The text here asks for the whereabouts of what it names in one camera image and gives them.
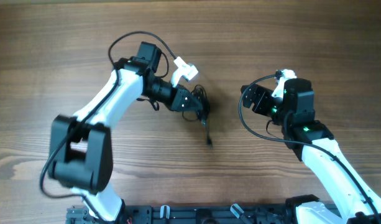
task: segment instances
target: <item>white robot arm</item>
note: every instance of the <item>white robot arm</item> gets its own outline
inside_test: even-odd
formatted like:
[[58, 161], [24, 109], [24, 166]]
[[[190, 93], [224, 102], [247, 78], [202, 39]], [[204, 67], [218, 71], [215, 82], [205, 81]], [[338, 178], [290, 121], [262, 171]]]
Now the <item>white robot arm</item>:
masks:
[[[257, 85], [259, 80], [275, 77], [274, 91]], [[288, 200], [296, 223], [359, 223], [371, 219], [381, 223], [381, 198], [361, 179], [342, 154], [334, 135], [314, 120], [314, 92], [308, 80], [296, 78], [292, 70], [260, 78], [242, 87], [239, 114], [243, 125], [254, 135], [271, 141], [284, 142], [321, 181], [341, 215], [327, 210], [316, 198]], [[284, 139], [269, 138], [253, 132], [242, 119], [241, 102], [246, 108], [254, 104], [255, 113], [268, 116], [282, 126]]]
[[[58, 116], [52, 124], [50, 154], [53, 157], [47, 166], [48, 175], [71, 188], [75, 195], [83, 197], [90, 215], [101, 222], [122, 220], [125, 216], [125, 203], [109, 184], [112, 173], [111, 130], [131, 103], [139, 100], [140, 96], [146, 96], [152, 104], [161, 102], [170, 111], [194, 111], [202, 123], [208, 117], [209, 101], [206, 97], [197, 96], [178, 85], [181, 76], [191, 80], [198, 73], [196, 67], [178, 57], [176, 61], [179, 60], [181, 65], [176, 75], [171, 83], [165, 82], [154, 75], [161, 54], [156, 45], [142, 42], [135, 57], [122, 58], [114, 64], [115, 70], [107, 84], [84, 108], [70, 118]], [[76, 133], [61, 150], [57, 150], [73, 127], [77, 129]], [[88, 142], [86, 152], [71, 148], [70, 143], [78, 141]]]

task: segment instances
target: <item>wooden table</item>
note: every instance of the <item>wooden table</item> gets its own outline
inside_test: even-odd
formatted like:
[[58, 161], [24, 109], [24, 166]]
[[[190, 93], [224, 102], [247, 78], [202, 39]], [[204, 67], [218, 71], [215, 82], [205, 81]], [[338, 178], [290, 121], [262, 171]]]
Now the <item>wooden table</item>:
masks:
[[[199, 123], [134, 103], [112, 136], [111, 182], [128, 205], [282, 203], [304, 194], [330, 201], [291, 150], [251, 135], [239, 121], [240, 87], [281, 68], [312, 81], [317, 119], [381, 196], [377, 1], [0, 6], [0, 223], [62, 223], [65, 209], [81, 204], [39, 191], [50, 125], [104, 86], [110, 43], [133, 30], [156, 33], [197, 66], [197, 78], [182, 83], [208, 91], [214, 148], [206, 146]], [[151, 37], [133, 36], [117, 45], [114, 58], [135, 55], [143, 40], [162, 48]], [[158, 72], [165, 72], [165, 63]], [[272, 80], [264, 85], [274, 88]], [[264, 133], [266, 117], [250, 110], [244, 116]], [[276, 126], [272, 132], [280, 134]], [[52, 181], [46, 186], [67, 191]]]

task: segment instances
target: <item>black cable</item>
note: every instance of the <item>black cable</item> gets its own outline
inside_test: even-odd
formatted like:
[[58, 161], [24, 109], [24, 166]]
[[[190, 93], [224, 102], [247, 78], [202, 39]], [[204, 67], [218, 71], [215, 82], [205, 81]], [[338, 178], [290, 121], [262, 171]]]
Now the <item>black cable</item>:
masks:
[[160, 109], [160, 105], [159, 105], [159, 103], [157, 102], [157, 101], [155, 101], [155, 100], [151, 100], [150, 98], [149, 99], [143, 99], [143, 98], [138, 98], [138, 99], [136, 99], [137, 101], [140, 101], [140, 102], [142, 102], [142, 101], [148, 101], [151, 105], [152, 105], [152, 107], [153, 107], [153, 109], [155, 110], [155, 111], [158, 111], [159, 109]]
[[285, 116], [284, 116], [284, 120], [283, 120], [283, 122], [284, 122], [284, 133], [285, 133], [285, 134], [287, 134], [287, 131], [288, 131], [288, 128], [287, 128], [288, 117], [289, 117], [291, 114], [293, 114], [293, 113], [294, 113], [294, 111], [289, 110], [289, 111], [285, 114]]
[[168, 62], [168, 58], [167, 56], [165, 55], [164, 52], [161, 52], [161, 54], [165, 57], [165, 61], [167, 61], [167, 72], [165, 72], [165, 75], [162, 75], [162, 76], [156, 76], [156, 78], [164, 78], [168, 75], [168, 72], [170, 71], [170, 63]]
[[48, 168], [49, 166], [51, 165], [53, 159], [55, 158], [55, 156], [58, 154], [58, 152], [60, 151], [60, 149], [66, 144], [68, 143], [68, 141], [74, 137], [74, 135], [77, 133], [77, 131], [82, 127], [82, 125], [84, 125], [86, 123], [86, 121], [92, 117], [96, 112], [97, 110], [104, 104], [104, 102], [114, 93], [114, 91], [116, 90], [118, 84], [119, 84], [119, 80], [120, 80], [120, 76], [119, 76], [119, 72], [118, 72], [118, 68], [116, 68], [115, 64], [114, 64], [114, 61], [111, 57], [111, 49], [120, 41], [122, 40], [123, 38], [129, 36], [129, 35], [133, 35], [133, 34], [146, 34], [146, 35], [151, 35], [152, 37], [155, 37], [157, 40], [159, 40], [166, 48], [167, 50], [170, 52], [170, 54], [172, 55], [172, 57], [174, 59], [176, 59], [176, 56], [172, 53], [171, 49], [168, 47], [168, 45], [160, 38], [158, 37], [157, 35], [153, 34], [153, 33], [150, 33], [150, 32], [145, 32], [145, 31], [135, 31], [135, 32], [130, 32], [128, 34], [125, 34], [123, 36], [121, 36], [120, 38], [118, 38], [117, 40], [115, 40], [109, 47], [108, 49], [108, 57], [109, 57], [109, 60], [111, 62], [111, 65], [113, 66], [113, 69], [116, 71], [116, 81], [114, 82], [114, 85], [113, 87], [110, 89], [110, 91], [108, 92], [108, 94], [106, 94], [106, 96], [104, 96], [104, 98], [88, 113], [88, 115], [85, 116], [85, 118], [83, 118], [73, 129], [70, 130], [70, 132], [62, 139], [62, 141], [60, 141], [58, 147], [56, 148], [56, 150], [54, 150], [50, 157], [47, 159], [42, 171], [41, 171], [41, 174], [40, 174], [40, 181], [39, 181], [39, 187], [40, 187], [40, 190], [41, 192], [49, 197], [49, 198], [68, 198], [68, 197], [82, 197], [83, 200], [86, 202], [86, 204], [89, 206], [89, 208], [92, 210], [92, 212], [100, 219], [101, 222], [103, 223], [110, 223], [110, 222], [107, 222], [103, 219], [103, 217], [96, 211], [96, 209], [93, 207], [93, 205], [90, 203], [90, 201], [87, 199], [87, 197], [83, 194], [66, 194], [66, 195], [52, 195], [48, 192], [45, 191], [44, 189], [44, 179], [45, 179], [45, 175], [48, 171]]
[[[205, 89], [204, 89], [204, 87], [202, 85], [196, 85], [195, 88], [190, 93], [193, 96], [195, 96], [198, 100], [201, 100], [202, 103], [203, 103], [203, 101], [205, 101], [205, 103], [207, 105], [209, 105], [209, 101], [208, 101], [208, 97], [207, 97], [207, 92], [205, 91]], [[208, 106], [208, 108], [205, 108], [205, 110], [208, 110], [208, 111], [204, 111], [204, 113], [207, 113], [207, 115], [206, 115], [207, 119], [206, 119], [205, 124], [204, 124], [204, 126], [205, 126], [205, 133], [206, 133], [206, 139], [207, 139], [206, 142], [207, 142], [207, 145], [212, 147], [213, 142], [211, 140], [211, 137], [209, 136], [209, 125], [208, 125], [209, 106]], [[187, 117], [185, 117], [185, 112], [182, 111], [182, 118], [185, 121], [189, 121], [189, 122], [201, 121], [203, 119], [204, 113], [201, 113], [200, 111], [196, 111], [197, 118], [196, 119], [188, 119]]]
[[114, 61], [113, 59], [111, 58], [111, 49], [113, 48], [113, 46], [118, 43], [120, 40], [130, 36], [130, 35], [134, 35], [134, 34], [145, 34], [145, 35], [151, 35], [152, 37], [156, 38], [158, 41], [161, 42], [161, 44], [164, 45], [164, 47], [167, 49], [167, 51], [171, 54], [171, 56], [173, 57], [173, 59], [177, 59], [177, 57], [172, 53], [171, 49], [168, 47], [168, 45], [160, 38], [158, 37], [157, 35], [151, 33], [151, 32], [146, 32], [146, 31], [134, 31], [134, 32], [130, 32], [128, 34], [124, 34], [122, 35], [121, 37], [119, 37], [117, 40], [115, 40], [109, 47], [109, 59], [110, 59], [110, 62], [112, 63], [112, 65], [114, 65]]
[[308, 144], [308, 143], [305, 143], [305, 142], [285, 140], [285, 139], [280, 139], [280, 138], [270, 138], [270, 137], [267, 137], [267, 136], [263, 136], [261, 134], [256, 133], [252, 129], [250, 129], [250, 127], [248, 127], [248, 125], [244, 121], [244, 118], [242, 117], [241, 108], [242, 108], [242, 99], [243, 99], [243, 97], [246, 95], [247, 91], [250, 89], [250, 87], [252, 85], [254, 85], [254, 84], [258, 83], [258, 82], [261, 82], [262, 80], [266, 80], [268, 78], [273, 78], [273, 77], [276, 77], [276, 76], [277, 75], [268, 75], [266, 77], [259, 78], [259, 79], [255, 80], [255, 81], [253, 81], [249, 86], [247, 86], [247, 88], [245, 88], [245, 90], [243, 91], [243, 93], [242, 93], [242, 95], [240, 97], [240, 100], [239, 100], [239, 117], [240, 117], [240, 121], [241, 121], [242, 125], [251, 134], [253, 134], [253, 135], [255, 135], [255, 136], [259, 137], [259, 138], [262, 138], [262, 139], [265, 139], [265, 140], [269, 140], [269, 141], [275, 141], [275, 142], [301, 144], [301, 145], [304, 145], [304, 146], [313, 147], [313, 148], [315, 148], [315, 149], [317, 149], [317, 150], [319, 150], [321, 152], [324, 152], [325, 154], [329, 155], [334, 161], [336, 161], [339, 164], [339, 166], [341, 166], [344, 169], [344, 171], [352, 179], [353, 183], [356, 185], [356, 187], [360, 190], [360, 193], [362, 194], [362, 196], [365, 198], [365, 201], [369, 204], [369, 206], [370, 206], [371, 210], [373, 211], [373, 213], [374, 213], [378, 223], [381, 224], [381, 219], [379, 217], [378, 211], [377, 211], [376, 207], [373, 205], [371, 198], [366, 194], [366, 192], [364, 191], [364, 189], [362, 188], [360, 183], [356, 180], [356, 178], [353, 176], [353, 174], [350, 172], [350, 170], [335, 155], [333, 155], [331, 152], [323, 149], [322, 147], [316, 146], [314, 144]]
[[275, 138], [278, 138], [276, 135], [270, 133], [269, 130], [268, 130], [268, 127], [269, 127], [270, 123], [272, 123], [272, 122], [273, 122], [272, 119], [270, 119], [270, 120], [267, 122], [267, 124], [266, 124], [266, 132], [267, 132], [269, 135], [271, 135], [271, 136], [273, 136], [273, 137], [275, 137]]

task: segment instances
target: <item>black bracket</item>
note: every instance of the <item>black bracket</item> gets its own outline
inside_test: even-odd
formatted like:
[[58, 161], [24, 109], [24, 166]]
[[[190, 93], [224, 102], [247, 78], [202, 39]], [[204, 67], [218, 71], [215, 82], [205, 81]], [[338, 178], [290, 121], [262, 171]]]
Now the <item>black bracket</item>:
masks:
[[189, 90], [179, 88], [170, 107], [172, 111], [198, 111], [203, 104], [193, 96]]
[[[241, 93], [248, 87], [244, 85], [241, 87]], [[245, 93], [242, 99], [242, 105], [246, 108], [250, 108], [252, 104], [252, 111], [264, 116], [271, 116], [275, 105], [278, 102], [272, 97], [273, 90], [262, 87], [257, 84], [253, 84]]]
[[[78, 125], [76, 117], [59, 115], [52, 123], [51, 155], [60, 141]], [[86, 152], [72, 149], [71, 142], [87, 141]], [[73, 139], [69, 139], [59, 150], [48, 176], [58, 180], [63, 186], [78, 187], [92, 194], [102, 191], [108, 184], [113, 169], [111, 133], [102, 124], [85, 124]]]

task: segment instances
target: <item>metal base plate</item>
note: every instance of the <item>metal base plate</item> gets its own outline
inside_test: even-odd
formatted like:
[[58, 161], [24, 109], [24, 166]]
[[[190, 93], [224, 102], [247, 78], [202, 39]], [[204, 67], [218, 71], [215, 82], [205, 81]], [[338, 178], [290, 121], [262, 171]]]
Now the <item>metal base plate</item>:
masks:
[[[241, 208], [253, 224], [285, 223], [284, 204], [260, 204]], [[326, 205], [326, 208], [339, 216], [335, 205]], [[132, 224], [244, 224], [230, 212], [229, 206], [170, 207], [169, 219], [160, 218], [160, 207], [127, 206], [126, 212], [132, 217]], [[93, 223], [99, 222], [89, 215], [87, 207], [73, 206], [67, 209], [66, 224]]]

